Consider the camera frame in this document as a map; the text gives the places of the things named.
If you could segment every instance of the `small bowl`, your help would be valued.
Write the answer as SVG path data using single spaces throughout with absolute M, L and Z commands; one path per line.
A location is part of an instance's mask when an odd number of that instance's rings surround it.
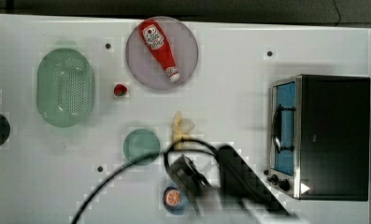
M 137 129 L 126 136 L 123 144 L 124 156 L 129 162 L 135 162 L 137 158 L 150 153 L 160 152 L 159 138 L 155 133 L 147 129 Z M 156 156 L 137 162 L 136 165 L 148 165 L 158 158 Z
M 182 215 L 185 207 L 189 203 L 186 195 L 179 190 L 176 184 L 171 184 L 165 189 L 163 194 L 163 204 L 165 209 L 173 215 Z

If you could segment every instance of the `oven knob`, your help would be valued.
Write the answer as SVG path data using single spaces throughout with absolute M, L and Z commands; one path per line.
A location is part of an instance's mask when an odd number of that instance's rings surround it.
M 267 178 L 267 181 L 272 182 L 273 185 L 278 184 L 278 176 L 277 175 L 272 175 L 269 178 Z
M 288 181 L 288 179 L 284 179 L 284 180 L 279 180 L 278 181 L 278 186 L 284 190 L 284 191 L 287 191 L 290 189 L 290 182 Z

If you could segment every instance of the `ketchup bottle cap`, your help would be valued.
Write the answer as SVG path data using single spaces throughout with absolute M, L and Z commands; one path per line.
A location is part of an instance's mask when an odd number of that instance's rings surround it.
M 176 73 L 176 74 L 174 74 L 173 76 L 170 77 L 170 81 L 175 82 L 175 81 L 179 80 L 179 77 L 180 77 L 179 73 Z

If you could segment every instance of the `round plate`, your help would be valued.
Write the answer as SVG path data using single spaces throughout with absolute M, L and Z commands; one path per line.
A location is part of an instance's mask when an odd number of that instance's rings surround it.
M 149 153 L 159 153 L 159 151 L 159 138 L 153 132 L 146 129 L 132 131 L 124 140 L 123 152 L 129 162 L 134 162 L 135 159 Z M 155 161 L 158 156 L 156 155 L 148 160 L 138 162 L 137 165 L 148 165 Z
M 153 58 L 145 46 L 138 26 L 130 34 L 126 45 L 126 62 L 134 77 L 155 90 L 167 91 L 186 82 L 197 65 L 199 55 L 196 39 L 182 22 L 169 17 L 153 17 L 162 27 L 170 43 L 171 51 L 180 74 L 175 83 L 171 82 L 164 69 Z

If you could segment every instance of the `oven handle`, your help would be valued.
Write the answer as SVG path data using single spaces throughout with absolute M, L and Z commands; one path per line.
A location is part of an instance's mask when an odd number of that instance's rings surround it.
M 275 146 L 275 150 L 277 153 L 280 153 L 282 150 L 293 150 L 293 147 L 281 147 L 281 125 L 282 125 L 282 112 L 285 110 L 295 111 L 294 107 L 283 107 L 282 105 L 278 105 L 278 108 L 275 111 L 275 115 L 273 116 L 272 121 L 272 140 L 273 145 Z

